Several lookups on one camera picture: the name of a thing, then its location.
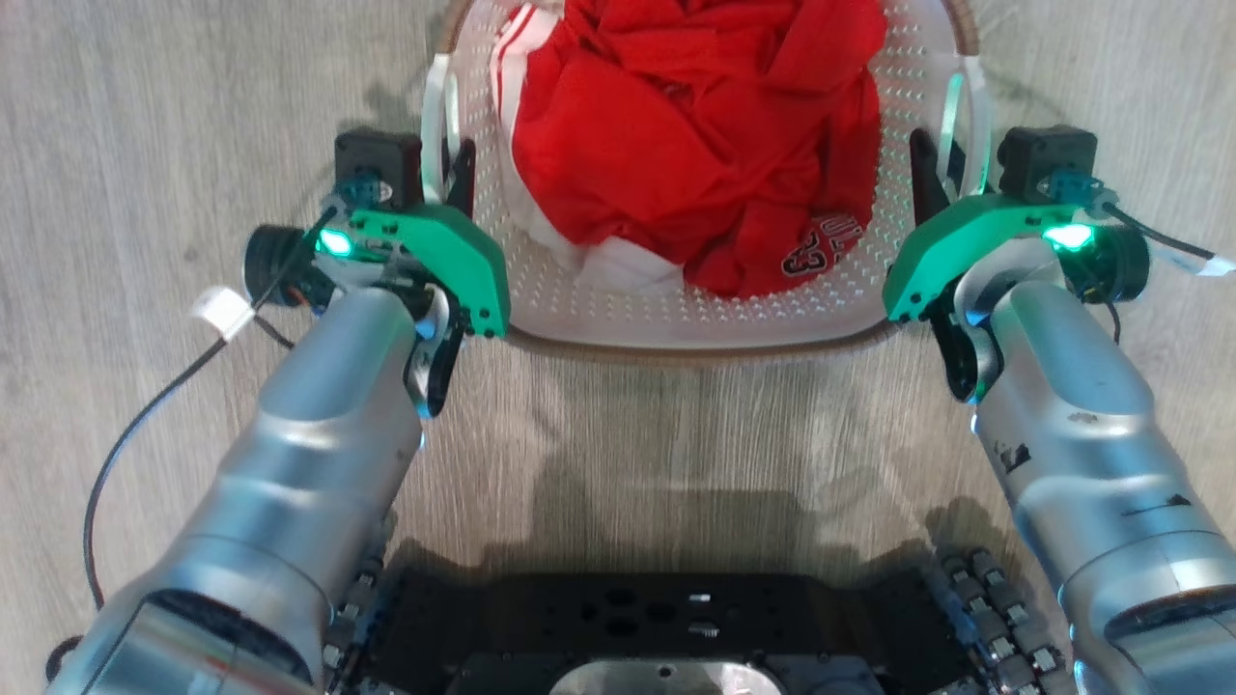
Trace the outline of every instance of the bolt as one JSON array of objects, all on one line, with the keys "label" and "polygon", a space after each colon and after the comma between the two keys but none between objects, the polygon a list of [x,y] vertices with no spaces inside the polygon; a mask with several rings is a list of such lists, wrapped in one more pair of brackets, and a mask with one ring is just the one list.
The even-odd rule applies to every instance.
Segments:
[{"label": "bolt", "polygon": [[712,621],[698,620],[691,621],[691,625],[687,626],[687,632],[705,639],[716,639],[721,634],[721,628]]},{"label": "bolt", "polygon": [[339,647],[334,644],[326,644],[321,650],[321,660],[330,668],[337,669],[339,664],[344,662],[344,653],[339,650]]}]

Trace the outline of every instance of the white label tag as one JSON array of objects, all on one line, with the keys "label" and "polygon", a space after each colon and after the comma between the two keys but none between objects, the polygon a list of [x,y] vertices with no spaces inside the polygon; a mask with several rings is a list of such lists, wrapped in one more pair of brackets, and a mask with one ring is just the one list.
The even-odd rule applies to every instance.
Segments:
[{"label": "white label tag", "polygon": [[253,320],[256,312],[235,289],[211,287],[193,304],[192,314],[213,325],[219,335],[230,343],[248,325],[248,322]]}]

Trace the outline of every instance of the perforated basket wall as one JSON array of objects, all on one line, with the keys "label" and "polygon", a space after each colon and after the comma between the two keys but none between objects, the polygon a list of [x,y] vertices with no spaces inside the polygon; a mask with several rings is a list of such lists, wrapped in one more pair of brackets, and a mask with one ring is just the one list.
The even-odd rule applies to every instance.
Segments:
[{"label": "perforated basket wall", "polygon": [[[692,288],[665,297],[633,297],[577,284],[514,228],[499,189],[502,152],[489,95],[489,54],[497,31],[519,4],[457,2],[438,66],[457,83],[462,137],[477,143],[475,218],[506,251],[510,340],[527,349],[582,359],[712,361],[800,357],[870,344],[891,330],[884,320],[880,288],[901,240],[913,229],[906,145],[911,131],[926,127],[947,151],[964,108],[969,122],[962,145],[969,158],[962,193],[980,190],[985,183],[990,104],[964,0],[885,0],[889,33],[870,66],[880,90],[884,143],[874,220],[858,249],[807,286],[748,301],[719,299]],[[452,100],[449,95],[442,103],[451,109]],[[423,117],[440,126],[440,114]],[[440,137],[426,132],[424,140],[430,147]],[[424,161],[435,161],[433,156],[430,147]]]}]

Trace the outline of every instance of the floor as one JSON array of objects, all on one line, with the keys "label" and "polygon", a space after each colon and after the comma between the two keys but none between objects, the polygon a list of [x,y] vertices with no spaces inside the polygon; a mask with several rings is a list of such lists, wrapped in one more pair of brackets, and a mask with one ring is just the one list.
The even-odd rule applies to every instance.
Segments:
[{"label": "floor", "polygon": [[[1002,124],[1099,132],[1127,209],[1236,254],[1236,4],[971,5]],[[237,282],[258,223],[310,219],[335,132],[415,126],[442,6],[0,0],[0,691],[37,691],[47,652],[90,621],[87,492],[132,413],[210,341],[190,303]],[[1234,304],[1236,281],[1164,267],[1124,312],[1126,350],[1229,533]],[[242,336],[135,439],[100,510],[105,590],[166,547],[278,359]],[[1049,601],[921,329],[845,359],[717,371],[491,341],[466,352],[451,399],[398,507],[402,537],[462,569],[849,582],[981,543]]]}]

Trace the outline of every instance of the cable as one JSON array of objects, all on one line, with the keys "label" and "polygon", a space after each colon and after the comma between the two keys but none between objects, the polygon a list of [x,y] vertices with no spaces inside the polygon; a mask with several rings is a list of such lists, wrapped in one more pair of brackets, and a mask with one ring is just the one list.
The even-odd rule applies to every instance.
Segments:
[{"label": "cable", "polygon": [[262,333],[269,335],[271,340],[278,343],[283,349],[290,350],[297,346],[292,339],[279,333],[279,329],[271,325],[271,322],[263,319],[262,317],[255,315],[253,323],[257,324],[257,328],[262,329]]},{"label": "cable", "polygon": [[[308,231],[305,231],[299,244],[297,244],[297,247],[293,249],[292,254],[288,256],[288,260],[284,261],[283,266],[279,267],[277,273],[274,273],[273,279],[271,279],[271,284],[266,288],[265,292],[262,292],[257,297],[257,299],[255,299],[250,304],[250,308],[257,312],[263,305],[266,305],[267,302],[271,301],[271,297],[274,294],[276,289],[278,289],[279,284],[283,282],[287,275],[292,271],[292,268],[297,267],[300,263],[300,257],[304,255],[304,252],[307,250],[310,254],[313,252],[314,246],[318,244],[318,235],[321,234],[321,229],[326,226],[326,223],[335,216],[335,213],[336,209],[334,207],[326,208],[326,210],[323,211],[321,216],[318,218],[318,221],[314,223],[314,225],[309,228]],[[265,319],[261,319],[258,323],[258,325],[262,324],[269,326],[269,324],[266,323]],[[271,330],[278,334],[278,331],[274,330],[274,326],[271,326]],[[283,338],[282,334],[279,334],[279,338],[282,338],[283,341],[288,344],[292,343],[287,338]],[[176,393],[178,388],[184,386],[187,381],[189,381],[190,378],[193,378],[195,373],[201,371],[201,367],[206,366],[206,364],[210,362],[210,360],[213,360],[215,355],[221,352],[222,349],[226,346],[227,341],[224,340],[222,338],[215,340],[215,343],[210,348],[208,348],[205,352],[203,352],[197,360],[193,361],[193,364],[185,367],[183,372],[180,372],[167,386],[164,386],[163,390],[159,391],[158,394],[154,396],[154,398],[152,398],[150,403],[146,403],[146,406],[137,412],[137,416],[135,416],[133,419],[130,420],[130,423],[125,427],[125,430],[120,434],[120,438],[116,439],[116,443],[112,444],[111,450],[108,451],[108,458],[104,459],[103,466],[99,467],[99,474],[95,476],[94,485],[90,487],[90,497],[87,500],[85,503],[85,518],[82,522],[82,559],[85,564],[85,581],[90,587],[90,597],[94,599],[95,610],[103,608],[104,596],[103,596],[103,587],[99,585],[99,574],[94,560],[94,517],[99,511],[99,498],[103,495],[103,488],[108,484],[108,479],[111,476],[112,469],[116,467],[116,461],[120,459],[120,453],[125,449],[125,445],[129,444],[129,440],[133,437],[137,429],[146,423],[147,418],[150,418],[151,414],[159,406],[162,406],[163,402],[167,401],[169,396]]]},{"label": "cable", "polygon": [[47,663],[43,664],[43,675],[47,676],[47,683],[51,684],[56,680],[56,676],[61,673],[61,667],[64,665],[64,657],[69,652],[77,649],[77,646],[82,643],[82,636],[74,634],[64,642],[61,642],[52,649],[52,653],[47,655]]},{"label": "cable", "polygon": [[1116,345],[1120,345],[1120,331],[1121,331],[1120,312],[1116,310],[1116,304],[1111,299],[1107,299],[1106,302],[1104,302],[1104,304],[1106,304],[1107,310],[1111,312],[1111,323],[1112,323],[1111,339],[1116,341]]},{"label": "cable", "polygon": [[85,523],[82,532],[82,553],[85,559],[85,580],[90,585],[90,596],[94,599],[94,607],[103,607],[103,589],[99,586],[99,575],[95,571],[94,565],[94,516],[99,508],[99,496],[103,495],[103,486],[106,485],[108,477],[111,475],[111,470],[116,466],[116,460],[120,458],[120,451],[129,444],[129,440],[133,437],[145,422],[146,418],[154,412],[156,408],[167,401],[167,397],[176,392],[177,388],[184,385],[184,382],[193,378],[193,375],[201,371],[201,367],[206,366],[206,362],[213,360],[215,355],[222,351],[227,346],[227,341],[222,338],[215,340],[214,345],[206,349],[197,360],[193,361],[183,372],[173,378],[163,391],[158,392],[158,396],[146,403],[137,416],[130,420],[129,427],[125,432],[120,434],[116,443],[111,445],[111,451],[108,453],[108,458],[104,459],[103,467],[99,469],[99,475],[94,479],[94,486],[90,488],[90,497],[85,503]]},{"label": "cable", "polygon": [[1117,220],[1120,220],[1120,221],[1125,223],[1126,225],[1128,225],[1128,226],[1136,229],[1137,231],[1140,231],[1142,234],[1142,236],[1145,236],[1146,239],[1149,239],[1152,241],[1157,241],[1157,242],[1162,244],[1163,246],[1167,246],[1168,249],[1175,249],[1177,251],[1180,251],[1182,254],[1188,254],[1190,256],[1196,256],[1196,257],[1201,258],[1203,261],[1209,261],[1209,260],[1211,260],[1211,258],[1215,257],[1214,251],[1208,251],[1208,250],[1203,249],[1201,246],[1194,246],[1193,244],[1189,244],[1188,241],[1180,241],[1179,239],[1174,239],[1174,237],[1168,236],[1168,235],[1166,235],[1166,234],[1163,234],[1161,231],[1156,231],[1156,230],[1146,226],[1145,224],[1142,224],[1141,221],[1138,221],[1136,218],[1133,218],[1128,213],[1126,213],[1126,211],[1121,210],[1119,207],[1116,207],[1115,203],[1104,203],[1103,209],[1105,211],[1110,213],[1111,216],[1116,218]]}]

